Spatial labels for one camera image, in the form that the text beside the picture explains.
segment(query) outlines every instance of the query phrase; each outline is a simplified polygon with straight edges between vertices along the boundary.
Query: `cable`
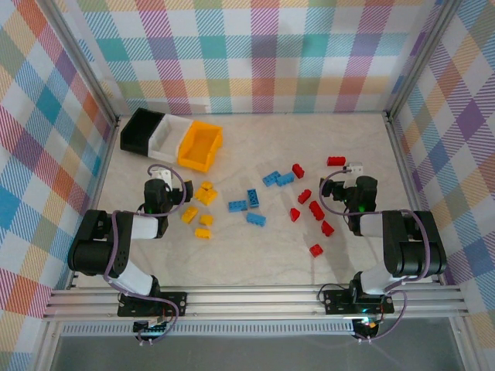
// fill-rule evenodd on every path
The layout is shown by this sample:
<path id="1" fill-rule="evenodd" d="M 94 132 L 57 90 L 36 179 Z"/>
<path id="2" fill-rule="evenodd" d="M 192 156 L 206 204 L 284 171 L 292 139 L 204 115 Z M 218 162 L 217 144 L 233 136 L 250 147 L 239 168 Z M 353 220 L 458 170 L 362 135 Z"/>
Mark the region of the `cable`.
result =
<path id="1" fill-rule="evenodd" d="M 399 324 L 399 322 L 404 317 L 405 309 L 408 307 L 408 296 L 407 296 L 407 294 L 405 293 L 404 290 L 392 291 L 392 292 L 389 292 L 389 295 L 395 295 L 398 292 L 400 292 L 402 295 L 404 295 L 404 306 L 402 307 L 401 313 L 399 314 L 399 316 L 395 320 L 394 324 L 388 330 L 386 330 L 383 334 L 377 335 L 374 338 L 365 338 L 362 335 L 356 334 L 360 339 L 367 340 L 371 344 L 371 341 L 380 340 L 383 337 L 385 337 L 388 334 L 390 334 L 392 331 L 394 331 L 394 329 L 397 327 L 397 325 Z"/>
<path id="2" fill-rule="evenodd" d="M 350 170 L 339 170 L 338 172 L 333 172 L 332 174 L 328 175 L 325 178 L 325 180 L 323 180 L 321 182 L 321 184 L 319 186 L 319 195 L 318 196 L 319 196 L 319 201 L 321 202 L 322 206 L 325 209 L 327 209 L 328 211 L 330 211 L 331 213 L 336 214 L 336 215 L 341 215 L 341 216 L 379 215 L 379 214 L 382 214 L 383 212 L 381 212 L 381 211 L 367 211 L 367 212 L 363 212 L 363 213 L 361 213 L 361 212 L 358 212 L 358 213 L 341 213 L 339 211 L 330 209 L 326 205 L 326 203 L 325 203 L 325 201 L 323 199 L 323 187 L 324 187 L 324 185 L 333 176 L 335 176 L 337 174 L 345 174 L 347 172 L 350 172 Z M 415 222 L 418 224 L 419 229 L 421 230 L 421 235 L 422 235 L 422 238 L 423 238 L 423 243 L 425 245 L 425 266 L 423 267 L 423 270 L 420 273 L 420 275 L 418 275 L 416 278 L 405 278 L 403 280 L 400 280 L 398 282 L 395 282 L 395 283 L 393 283 L 390 286 L 387 286 L 385 288 L 385 291 L 386 292 L 392 290 L 393 288 L 396 288 L 397 286 L 400 286 L 400 285 L 404 284 L 405 282 L 416 282 L 416 281 L 422 280 L 423 278 L 426 277 L 426 274 L 428 274 L 428 271 L 429 271 L 429 268 L 430 268 L 430 262 L 431 262 L 430 243 L 429 243 L 429 239 L 428 239 L 428 234 L 426 233 L 425 226 L 423 225 L 423 223 L 421 222 L 421 220 L 419 219 L 419 217 L 413 211 L 407 210 L 407 209 L 400 209 L 398 211 L 400 211 L 401 213 L 407 213 L 407 214 L 411 215 L 412 218 L 415 220 Z"/>
<path id="3" fill-rule="evenodd" d="M 173 175 L 175 175 L 177 177 L 177 179 L 180 181 L 180 184 L 182 186 L 182 190 L 183 190 L 183 198 L 181 199 L 179 205 L 176 206 L 176 208 L 170 210 L 169 212 L 167 213 L 160 213 L 160 214 L 140 214 L 140 213 L 131 213 L 131 212 L 128 212 L 128 213 L 131 213 L 133 215 L 139 215 L 139 216 L 149 216 L 149 217 L 160 217 L 160 216 L 168 216 L 170 214 L 173 214 L 175 213 L 177 210 L 179 210 L 179 208 L 184 204 L 184 202 L 186 201 L 186 184 L 184 183 L 183 179 L 181 178 L 181 176 L 179 175 L 178 172 L 176 172 L 174 169 L 170 168 L 169 166 L 165 166 L 165 165 L 161 165 L 161 164 L 153 164 L 151 166 L 148 167 L 148 174 L 151 175 L 151 172 L 150 170 L 154 167 L 161 167 L 161 168 L 164 168 L 166 170 L 169 170 Z M 177 305 L 176 303 L 174 303 L 173 301 L 170 301 L 170 300 L 167 300 L 167 299 L 162 299 L 162 298 L 154 298 L 152 296 L 144 296 L 144 295 L 141 295 L 141 294 L 136 294 L 134 292 L 129 292 L 129 291 L 126 291 L 124 290 L 123 288 L 121 288 L 120 286 L 117 286 L 116 284 L 114 284 L 111 280 L 111 278 L 108 276 L 110 274 L 110 271 L 111 271 L 111 268 L 114 266 L 114 262 L 115 262 L 115 258 L 117 256 L 117 250 L 118 250 L 118 231 L 117 231 L 117 213 L 119 213 L 119 211 L 115 210 L 112 214 L 111 214 L 111 222 L 112 222 L 112 226 L 114 227 L 114 246 L 112 247 L 112 251 L 111 251 L 111 255 L 110 255 L 110 260 L 108 261 L 108 265 L 107 267 L 105 268 L 105 272 L 103 274 L 103 279 L 112 287 L 114 288 L 115 290 L 117 290 L 118 292 L 121 292 L 122 294 L 126 295 L 126 296 L 131 296 L 133 298 L 138 298 L 138 299 L 142 299 L 142 300 L 148 300 L 148 301 L 158 301 L 158 302 L 161 302 L 161 303 L 165 303 L 165 304 L 168 304 L 170 306 L 172 306 L 174 312 L 175 312 L 175 316 L 173 318 L 173 322 L 172 324 L 163 332 L 163 334 L 161 334 L 158 338 L 154 339 L 154 340 L 150 340 L 149 341 L 149 345 L 153 345 L 154 343 L 157 343 L 157 342 L 160 342 L 163 340 L 163 338 L 165 338 L 165 336 L 172 330 L 172 328 L 176 325 L 177 323 L 177 318 L 179 317 L 179 308 L 177 308 Z M 144 344 L 144 342 L 142 341 L 142 339 L 140 339 L 140 345 Z"/>
<path id="4" fill-rule="evenodd" d="M 320 303 L 322 304 L 325 304 L 324 301 L 321 301 L 321 299 L 319 298 L 319 296 L 321 295 L 322 291 L 323 291 L 323 288 L 325 286 L 337 286 L 338 288 L 341 288 L 342 290 L 346 290 L 346 288 L 344 286 L 342 286 L 341 284 L 324 284 L 321 288 L 319 288 L 319 291 L 318 291 L 318 294 L 316 294 L 316 300 L 318 300 Z"/>

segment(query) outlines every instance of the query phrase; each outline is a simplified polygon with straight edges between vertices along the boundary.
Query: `lego brick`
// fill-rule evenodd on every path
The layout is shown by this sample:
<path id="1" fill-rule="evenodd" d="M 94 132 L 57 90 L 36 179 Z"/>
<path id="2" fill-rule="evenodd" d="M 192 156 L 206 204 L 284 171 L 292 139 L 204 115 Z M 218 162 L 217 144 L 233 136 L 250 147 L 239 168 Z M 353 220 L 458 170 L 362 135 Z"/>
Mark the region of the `lego brick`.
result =
<path id="1" fill-rule="evenodd" d="M 213 216 L 212 215 L 202 215 L 200 217 L 200 224 L 204 226 L 211 226 L 213 224 Z"/>
<path id="2" fill-rule="evenodd" d="M 245 211 L 248 209 L 248 203 L 246 200 L 231 201 L 229 202 L 229 213 L 235 213 L 236 211 Z"/>
<path id="3" fill-rule="evenodd" d="M 319 207 L 317 201 L 312 201 L 309 204 L 309 209 L 311 210 L 316 220 L 320 221 L 323 220 L 323 218 L 325 217 L 325 213 L 323 212 L 322 208 Z"/>
<path id="4" fill-rule="evenodd" d="M 218 192 L 214 189 L 209 189 L 207 190 L 207 194 L 204 196 L 203 200 L 201 201 L 204 203 L 206 206 L 209 206 L 218 196 Z"/>
<path id="5" fill-rule="evenodd" d="M 201 188 L 202 189 L 205 189 L 206 191 L 209 191 L 210 189 L 213 188 L 213 183 L 212 182 L 208 182 L 208 181 L 202 182 L 201 183 Z"/>
<path id="6" fill-rule="evenodd" d="M 292 208 L 290 214 L 292 222 L 295 222 L 299 218 L 299 215 L 301 215 L 301 212 L 295 208 Z"/>
<path id="7" fill-rule="evenodd" d="M 317 257 L 323 254 L 323 249 L 320 245 L 316 244 L 315 246 L 309 248 L 309 252 L 313 255 L 313 257 Z"/>
<path id="8" fill-rule="evenodd" d="M 305 189 L 299 195 L 299 197 L 297 198 L 297 200 L 302 205 L 302 204 L 304 204 L 308 200 L 309 197 L 311 197 L 311 191 L 309 189 Z"/>
<path id="9" fill-rule="evenodd" d="M 297 176 L 297 179 L 301 179 L 304 176 L 304 170 L 302 170 L 300 164 L 294 164 L 292 166 L 292 172 Z"/>
<path id="10" fill-rule="evenodd" d="M 322 232 L 325 236 L 330 237 L 335 230 L 325 220 L 322 223 Z"/>
<path id="11" fill-rule="evenodd" d="M 249 199 L 249 207 L 259 207 L 260 202 L 258 200 L 258 194 L 256 193 L 256 189 L 248 189 L 247 190 L 247 199 Z"/>
<path id="12" fill-rule="evenodd" d="M 200 188 L 196 191 L 196 193 L 194 193 L 194 198 L 201 201 L 206 197 L 206 195 L 207 195 L 207 191 L 203 188 Z"/>
<path id="13" fill-rule="evenodd" d="M 285 186 L 286 184 L 294 182 L 294 173 L 290 172 L 285 175 L 280 175 L 277 180 L 277 186 L 282 187 Z"/>
<path id="14" fill-rule="evenodd" d="M 194 231 L 194 236 L 209 240 L 211 238 L 211 231 L 205 230 L 204 228 L 196 228 L 196 230 Z"/>
<path id="15" fill-rule="evenodd" d="M 326 165 L 327 166 L 344 166 L 346 164 L 346 158 L 345 157 L 333 157 L 330 156 L 326 160 Z"/>
<path id="16" fill-rule="evenodd" d="M 277 182 L 277 178 L 280 176 L 279 172 L 273 172 L 272 174 L 266 175 L 263 178 L 263 183 L 269 187 Z"/>
<path id="17" fill-rule="evenodd" d="M 248 223 L 256 224 L 257 226 L 265 226 L 266 218 L 262 215 L 247 213 L 246 220 Z"/>
<path id="18" fill-rule="evenodd" d="M 194 219 L 194 216 L 196 216 L 197 213 L 198 213 L 197 207 L 189 206 L 180 219 L 184 223 L 189 224 Z"/>

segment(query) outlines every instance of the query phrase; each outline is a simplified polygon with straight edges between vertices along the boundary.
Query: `plaid wall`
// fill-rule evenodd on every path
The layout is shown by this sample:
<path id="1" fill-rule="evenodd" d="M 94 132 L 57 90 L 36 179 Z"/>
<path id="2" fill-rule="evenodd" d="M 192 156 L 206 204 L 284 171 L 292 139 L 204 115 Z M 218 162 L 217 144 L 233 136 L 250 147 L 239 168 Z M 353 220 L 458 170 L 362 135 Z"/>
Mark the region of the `plaid wall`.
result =
<path id="1" fill-rule="evenodd" d="M 398 115 L 449 280 L 463 290 L 495 369 L 495 1 L 464 0 Z"/>
<path id="2" fill-rule="evenodd" d="M 442 4 L 56 2 L 123 114 L 382 111 Z"/>
<path id="3" fill-rule="evenodd" d="M 24 370 L 110 125 L 34 0 L 0 0 L 0 370 Z"/>

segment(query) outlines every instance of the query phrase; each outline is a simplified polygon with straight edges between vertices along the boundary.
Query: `black robot arm segment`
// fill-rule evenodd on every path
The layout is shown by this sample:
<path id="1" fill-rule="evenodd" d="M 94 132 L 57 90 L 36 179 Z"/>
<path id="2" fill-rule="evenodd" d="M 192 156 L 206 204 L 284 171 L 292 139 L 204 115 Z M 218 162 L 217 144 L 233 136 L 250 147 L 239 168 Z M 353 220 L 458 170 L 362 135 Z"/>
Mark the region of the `black robot arm segment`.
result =
<path id="1" fill-rule="evenodd" d="M 377 198 L 378 181 L 370 176 L 359 176 L 356 185 L 344 188 L 344 182 L 334 182 L 328 180 L 323 186 L 323 197 L 333 196 L 333 201 L 343 202 L 349 213 L 362 213 L 374 211 L 377 208 L 375 202 Z M 356 236 L 362 236 L 360 231 L 361 215 L 349 216 L 347 226 Z"/>

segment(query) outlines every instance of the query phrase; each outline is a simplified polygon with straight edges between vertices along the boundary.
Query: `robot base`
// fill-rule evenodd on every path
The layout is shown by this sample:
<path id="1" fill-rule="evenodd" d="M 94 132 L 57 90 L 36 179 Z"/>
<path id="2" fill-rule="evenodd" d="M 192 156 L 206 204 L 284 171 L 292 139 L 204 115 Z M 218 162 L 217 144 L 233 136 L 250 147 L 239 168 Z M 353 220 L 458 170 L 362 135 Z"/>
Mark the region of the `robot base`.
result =
<path id="1" fill-rule="evenodd" d="M 179 317 L 186 314 L 187 293 L 186 292 L 161 292 L 158 280 L 153 277 L 150 297 L 170 300 L 179 309 Z M 160 301 L 144 300 L 120 294 L 118 297 L 118 317 L 166 317 L 176 315 L 170 305 Z"/>
<path id="2" fill-rule="evenodd" d="M 382 301 L 381 298 L 360 298 L 353 303 L 353 296 L 349 290 L 325 290 L 323 292 L 327 315 L 380 315 L 382 310 L 385 314 L 391 314 L 394 313 L 394 304 L 388 299 Z"/>

